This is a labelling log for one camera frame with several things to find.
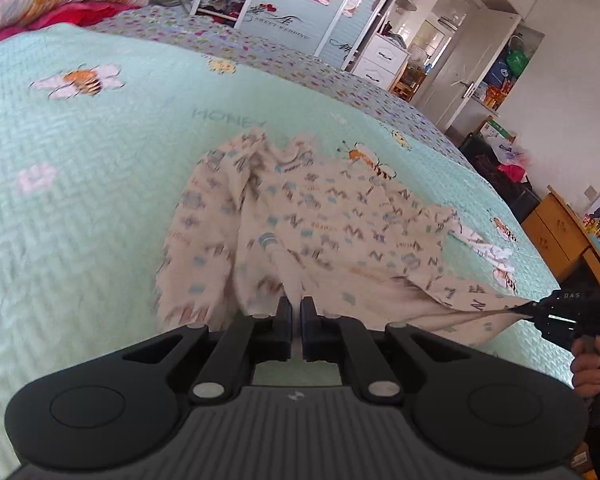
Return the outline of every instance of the white door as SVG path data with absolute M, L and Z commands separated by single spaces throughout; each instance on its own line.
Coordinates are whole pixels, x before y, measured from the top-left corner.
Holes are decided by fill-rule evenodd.
M 498 10 L 469 13 L 447 47 L 444 65 L 430 73 L 411 102 L 444 132 L 470 99 L 520 22 L 520 16 Z

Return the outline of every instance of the mint green bedspread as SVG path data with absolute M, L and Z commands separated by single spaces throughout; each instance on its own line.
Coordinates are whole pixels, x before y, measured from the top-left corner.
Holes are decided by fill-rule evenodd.
M 519 240 L 512 263 L 522 296 L 556 287 L 477 173 L 417 140 L 401 147 L 386 126 L 319 92 L 246 66 L 214 72 L 210 61 L 70 25 L 0 43 L 0 478 L 17 466 L 2 418 L 20 387 L 156 333 L 155 270 L 186 179 L 203 153 L 252 126 L 279 144 L 315 135 L 333 156 L 345 156 L 336 151 L 343 140 L 364 142 L 408 187 L 455 206 L 488 240 L 506 243 L 490 218 L 505 221 Z M 95 95 L 58 100 L 53 88 L 30 86 L 106 65 L 120 73 L 81 76 Z M 449 240 L 446 254 L 459 275 L 494 283 L 493 268 L 466 247 Z M 486 349 L 569 377 L 566 352 L 526 322 Z

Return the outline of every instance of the bed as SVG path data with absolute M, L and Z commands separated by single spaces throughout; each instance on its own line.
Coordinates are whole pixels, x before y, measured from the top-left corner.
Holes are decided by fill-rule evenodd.
M 422 198 L 454 206 L 502 245 L 499 216 L 518 239 L 519 295 L 557 287 L 505 203 L 407 103 L 174 10 L 145 7 L 93 28 L 60 24 L 0 43 L 0 479 L 18 464 L 2 418 L 21 386 L 158 331 L 155 271 L 184 183 L 203 153 L 252 126 L 278 144 L 308 132 L 331 156 L 345 156 L 343 140 L 363 141 Z M 99 85 L 62 86 L 79 70 Z M 445 251 L 457 275 L 497 286 L 468 248 L 450 239 Z M 482 349 L 570 379 L 568 353 L 529 323 Z

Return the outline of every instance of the human hand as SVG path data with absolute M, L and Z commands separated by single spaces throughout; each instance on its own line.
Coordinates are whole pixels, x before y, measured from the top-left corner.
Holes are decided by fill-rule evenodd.
M 600 336 L 596 338 L 596 349 L 600 354 Z M 582 339 L 574 341 L 571 353 L 576 357 L 571 363 L 576 394 L 584 399 L 595 397 L 600 393 L 600 355 L 586 353 Z

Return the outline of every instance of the wall outlet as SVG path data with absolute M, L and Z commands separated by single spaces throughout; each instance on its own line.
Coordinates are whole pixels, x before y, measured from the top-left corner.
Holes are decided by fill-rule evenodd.
M 586 196 L 589 200 L 591 200 L 593 202 L 596 199 L 596 197 L 598 196 L 598 192 L 596 191 L 596 189 L 593 186 L 589 186 L 589 187 L 587 187 L 586 191 L 584 192 L 584 196 Z

